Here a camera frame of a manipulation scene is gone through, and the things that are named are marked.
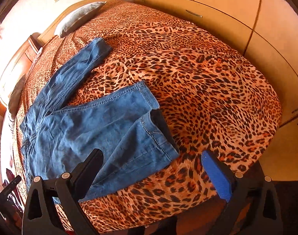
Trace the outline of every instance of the screw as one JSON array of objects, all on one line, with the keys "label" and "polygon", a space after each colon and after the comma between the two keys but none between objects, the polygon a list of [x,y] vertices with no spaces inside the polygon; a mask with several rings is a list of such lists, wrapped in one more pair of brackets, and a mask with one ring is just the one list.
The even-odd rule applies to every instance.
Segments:
[{"label": "screw", "polygon": [[34,182],[39,182],[40,181],[40,177],[39,176],[36,176],[36,177],[34,177]]},{"label": "screw", "polygon": [[244,176],[244,175],[243,175],[241,172],[239,172],[239,171],[237,171],[237,172],[235,173],[235,177],[237,177],[237,178],[239,178],[239,179],[241,179],[243,176]]},{"label": "screw", "polygon": [[269,176],[265,176],[265,177],[264,177],[264,180],[265,180],[266,182],[271,182],[271,181],[272,181],[272,179],[271,179]]},{"label": "screw", "polygon": [[68,172],[64,172],[63,174],[62,174],[62,178],[63,179],[68,179],[70,177],[70,174],[68,173]]}]

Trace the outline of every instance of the jeans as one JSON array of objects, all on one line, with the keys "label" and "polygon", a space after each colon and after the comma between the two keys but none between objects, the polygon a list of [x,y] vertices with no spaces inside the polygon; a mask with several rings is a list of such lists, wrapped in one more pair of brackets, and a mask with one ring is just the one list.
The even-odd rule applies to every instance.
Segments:
[{"label": "jeans", "polygon": [[94,39],[56,71],[29,108],[20,125],[27,190],[35,176],[45,180],[71,172],[95,148],[103,152],[104,162],[83,201],[128,187],[179,156],[144,81],[65,107],[110,51],[102,38]]}]

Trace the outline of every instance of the gray pillow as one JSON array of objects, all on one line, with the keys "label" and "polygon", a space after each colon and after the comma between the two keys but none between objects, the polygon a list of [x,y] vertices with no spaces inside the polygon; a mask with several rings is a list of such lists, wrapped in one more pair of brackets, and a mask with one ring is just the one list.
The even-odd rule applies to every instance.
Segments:
[{"label": "gray pillow", "polygon": [[22,93],[24,84],[25,84],[25,74],[18,80],[9,98],[9,104],[8,104],[9,119],[10,119],[9,126],[12,131],[14,130],[14,122],[18,111],[18,103],[20,102],[21,93]]},{"label": "gray pillow", "polygon": [[72,11],[57,25],[54,35],[59,35],[60,38],[63,38],[74,32],[88,20],[92,19],[105,4],[106,2],[93,2]]},{"label": "gray pillow", "polygon": [[35,67],[36,63],[38,62],[38,60],[39,60],[41,54],[42,54],[42,47],[38,50],[38,53],[37,53],[37,55],[35,56],[35,58],[34,58],[34,60],[33,60],[33,62],[32,62],[31,67],[29,68],[29,71],[28,71],[28,73],[27,73],[27,75],[26,75],[26,79],[25,79],[25,80],[27,80],[27,78],[28,78],[29,75],[31,74],[31,71],[33,70],[33,68]]}]

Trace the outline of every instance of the leopard print bedspread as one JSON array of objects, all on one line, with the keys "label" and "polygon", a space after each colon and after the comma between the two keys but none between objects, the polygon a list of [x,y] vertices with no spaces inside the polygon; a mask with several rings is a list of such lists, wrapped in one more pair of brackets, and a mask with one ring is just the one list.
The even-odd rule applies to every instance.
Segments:
[{"label": "leopard print bedspread", "polygon": [[[281,106],[250,62],[190,22],[114,1],[74,33],[53,37],[27,79],[13,148],[15,169],[23,178],[18,186],[23,200],[19,125],[49,78],[95,37],[103,37],[113,51],[68,104],[83,104],[145,80],[180,150],[180,157],[156,174],[80,204],[99,232],[147,225],[216,195],[200,162],[203,150],[211,149],[233,171],[246,172],[269,145],[281,121]],[[71,229],[61,206],[57,209]]]}]

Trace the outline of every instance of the wall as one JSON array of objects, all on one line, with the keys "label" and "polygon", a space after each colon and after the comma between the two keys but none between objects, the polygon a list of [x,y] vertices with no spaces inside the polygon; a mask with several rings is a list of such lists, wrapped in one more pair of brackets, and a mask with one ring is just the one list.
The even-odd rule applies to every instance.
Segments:
[{"label": "wall", "polygon": [[29,35],[42,33],[67,7],[81,0],[19,0],[1,23],[0,73]]}]

